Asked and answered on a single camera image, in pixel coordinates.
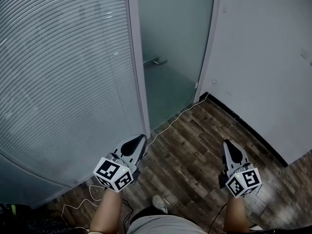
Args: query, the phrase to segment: fiducial marker cube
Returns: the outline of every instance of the fiducial marker cube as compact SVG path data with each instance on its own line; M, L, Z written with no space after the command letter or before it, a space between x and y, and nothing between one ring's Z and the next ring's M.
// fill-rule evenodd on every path
M128 167L116 162L101 158L93 171L101 185L109 189L120 192L133 180L131 171Z
M235 198L243 197L262 185L257 168L234 173L226 186Z

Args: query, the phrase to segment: black object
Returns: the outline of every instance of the black object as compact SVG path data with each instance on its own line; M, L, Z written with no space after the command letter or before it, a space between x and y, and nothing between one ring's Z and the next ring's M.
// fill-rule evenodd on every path
M243 160L242 152L237 147L235 147L228 139L224 140L224 142L228 145L228 149L233 162L241 164Z
M207 92L199 97L199 101L203 100L207 96ZM209 100L214 102L220 108L222 108L226 113L233 117L238 123L240 123L249 133L251 133L259 142L265 146L266 149L284 166L288 167L287 162L282 158L282 156L260 135L258 134L250 125L248 125L240 116L229 109L225 104L219 101L216 97L211 94L207 97Z
M135 185L136 181L137 181L137 178L139 177L139 175L141 174L139 168L137 167L137 169L135 170L134 173L132 173L132 178L133 178L133 181L131 182L131 184Z
M67 226L61 217L60 211L32 210L29 206L14 204L0 205L0 208L1 234L78 233L76 229Z
M130 219L132 213L133 213L133 208L130 206L129 202L125 199L123 199L121 201L123 204L125 204L126 206L128 206L130 208L130 213L128 213L128 215L125 217L125 219L123 220L122 222L122 226L123 226L123 231L125 232L125 234L127 233L127 230L126 230L126 224L127 224L127 221Z
M144 137L145 135L140 135L135 139L130 140L127 143L123 144L120 149L122 156L131 156L135 152L137 146Z
M229 177L225 174L224 171L222 171L219 174L219 185L220 185L220 189L223 189L225 187L226 182L229 181Z

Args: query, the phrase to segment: white sneaker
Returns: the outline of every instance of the white sneaker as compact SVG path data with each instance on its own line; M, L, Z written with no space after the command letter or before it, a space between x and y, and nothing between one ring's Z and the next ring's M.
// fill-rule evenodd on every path
M163 211L164 213L168 213L167 207L164 204L164 201L159 195L153 196L153 205L155 208Z

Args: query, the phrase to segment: frosted glass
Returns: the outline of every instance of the frosted glass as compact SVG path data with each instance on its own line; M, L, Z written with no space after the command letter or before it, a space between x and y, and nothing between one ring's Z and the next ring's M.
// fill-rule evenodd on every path
M193 102L213 0L138 0L138 4L143 58L168 60L162 66L144 67L150 125L154 129Z

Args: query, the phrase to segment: wooden floor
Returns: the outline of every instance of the wooden floor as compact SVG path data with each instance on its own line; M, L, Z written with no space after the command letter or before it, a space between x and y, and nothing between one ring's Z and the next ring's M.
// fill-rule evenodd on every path
M153 136L169 123L159 127ZM248 220L265 229L312 225L312 154L283 168L239 123L209 100L184 113L149 148L140 164L142 175L135 186L123 191L134 214L151 205L151 197L159 194L167 200L171 213L191 218L208 231L227 200L227 193L218 185L218 175L224 169L221 144L226 138L246 150L263 182L259 191L245 197ZM92 178L47 207L62 211L65 203L77 207L84 198L92 201L89 186L93 183L98 185ZM94 197L100 199L103 189L91 189ZM79 210L65 208L64 217L72 226L88 228L95 210L96 207L85 202ZM122 220L128 212L123 206ZM222 233L224 213L225 210L211 233ZM123 233L122 220L119 233Z

